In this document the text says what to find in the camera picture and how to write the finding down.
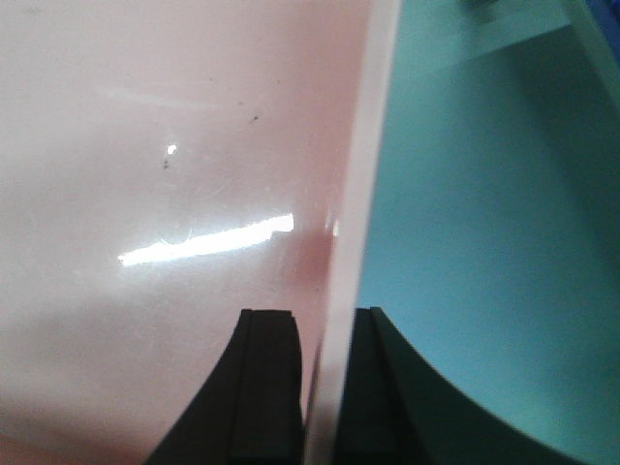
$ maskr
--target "glossy pink surface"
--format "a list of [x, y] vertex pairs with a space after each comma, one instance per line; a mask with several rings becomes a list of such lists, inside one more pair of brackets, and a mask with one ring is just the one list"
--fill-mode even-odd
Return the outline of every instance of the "glossy pink surface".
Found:
[[140, 462], [244, 307], [294, 311], [305, 406], [368, 15], [0, 3], [0, 434]]

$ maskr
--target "scratch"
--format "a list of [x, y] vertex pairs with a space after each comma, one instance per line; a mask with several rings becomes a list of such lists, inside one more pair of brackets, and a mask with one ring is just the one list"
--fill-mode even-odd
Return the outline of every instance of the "scratch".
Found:
[[202, 102], [192, 102], [181, 99], [170, 99], [159, 95], [140, 94], [128, 89], [99, 89], [99, 93], [111, 99], [122, 100], [135, 104], [150, 105], [153, 107], [163, 107], [167, 109], [190, 109], [193, 111], [203, 111], [207, 109], [217, 109], [217, 105], [208, 105]]
[[226, 181], [224, 181], [222, 183], [222, 185], [220, 187], [218, 187], [217, 189], [215, 189], [215, 191], [211, 192], [208, 196], [206, 196], [203, 200], [204, 201], [209, 201], [211, 199], [213, 199], [214, 197], [217, 197], [218, 194], [220, 194], [222, 191], [224, 191], [224, 189], [226, 189], [227, 187], [229, 187], [231, 184], [233, 183], [233, 179], [231, 177], [229, 177]]
[[37, 224], [37, 219], [32, 213], [32, 210], [28, 210], [28, 219], [30, 220], [30, 231], [35, 232], [39, 228], [39, 225]]

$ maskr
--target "turquoise background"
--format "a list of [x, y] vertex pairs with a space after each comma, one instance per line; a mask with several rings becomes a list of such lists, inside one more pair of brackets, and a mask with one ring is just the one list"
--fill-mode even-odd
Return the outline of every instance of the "turquoise background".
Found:
[[495, 415], [617, 465], [619, 112], [556, 2], [509, 39], [501, 3], [438, 8], [448, 29], [403, 6], [358, 305]]

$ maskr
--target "curved black edge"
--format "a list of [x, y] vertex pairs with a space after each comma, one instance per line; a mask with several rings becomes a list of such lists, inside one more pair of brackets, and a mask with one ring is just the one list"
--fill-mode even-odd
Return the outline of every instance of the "curved black edge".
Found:
[[488, 413], [435, 371], [381, 308], [372, 317], [390, 401], [437, 464], [581, 465]]
[[144, 465], [296, 465], [301, 354], [284, 310], [242, 310], [231, 340]]

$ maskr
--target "white edge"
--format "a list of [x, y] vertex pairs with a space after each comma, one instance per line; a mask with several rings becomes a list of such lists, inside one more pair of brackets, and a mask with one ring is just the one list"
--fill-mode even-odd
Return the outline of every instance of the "white edge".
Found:
[[371, 1], [339, 236], [331, 255], [325, 332], [306, 422], [304, 465], [331, 462], [400, 7], [400, 0]]

